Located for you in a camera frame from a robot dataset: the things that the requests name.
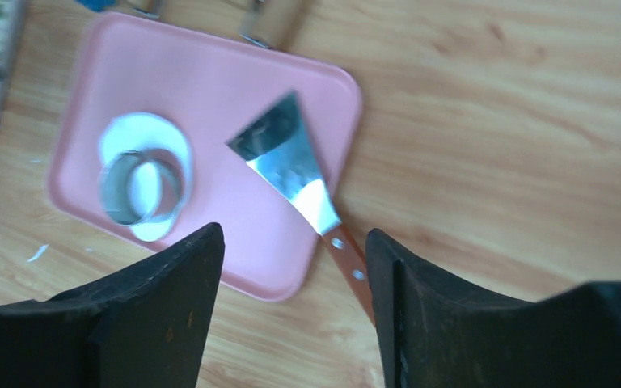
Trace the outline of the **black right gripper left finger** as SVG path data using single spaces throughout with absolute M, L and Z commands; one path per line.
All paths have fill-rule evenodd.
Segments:
M 211 222 L 49 300 L 0 306 L 0 387 L 194 387 L 224 253 Z

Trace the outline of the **pink rectangular tray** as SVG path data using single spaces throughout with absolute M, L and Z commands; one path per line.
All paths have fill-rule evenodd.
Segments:
M 302 286 L 317 234 L 226 142 L 289 91 L 335 191 L 362 114 L 361 88 L 338 66 L 118 12 L 97 15 L 78 51 L 47 192 L 62 212 L 115 236 L 137 237 L 102 210 L 99 139 L 112 120 L 149 112 L 189 140 L 195 185 L 175 226 L 144 248 L 161 251 L 221 224 L 222 282 L 279 302 Z

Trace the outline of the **metal dough scraper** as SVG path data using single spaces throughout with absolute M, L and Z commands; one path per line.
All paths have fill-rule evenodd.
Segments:
M 280 97 L 226 144 L 312 226 L 375 323 L 365 254 L 332 203 L 298 94 L 290 91 Z

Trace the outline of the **wooden dough roller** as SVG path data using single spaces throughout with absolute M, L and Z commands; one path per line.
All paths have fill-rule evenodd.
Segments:
M 125 11 L 179 27 L 286 50 L 311 1 L 119 1 Z

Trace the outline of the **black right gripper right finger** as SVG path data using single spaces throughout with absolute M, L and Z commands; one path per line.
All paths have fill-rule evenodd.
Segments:
M 621 281 L 526 302 L 379 229 L 365 254 L 386 386 L 621 387 Z

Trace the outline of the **white dough ball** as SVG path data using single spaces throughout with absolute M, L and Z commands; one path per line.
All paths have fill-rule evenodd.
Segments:
M 129 113 L 111 121 L 98 151 L 98 193 L 106 216 L 139 241 L 166 237 L 192 192 L 192 147 L 186 136 L 161 116 Z

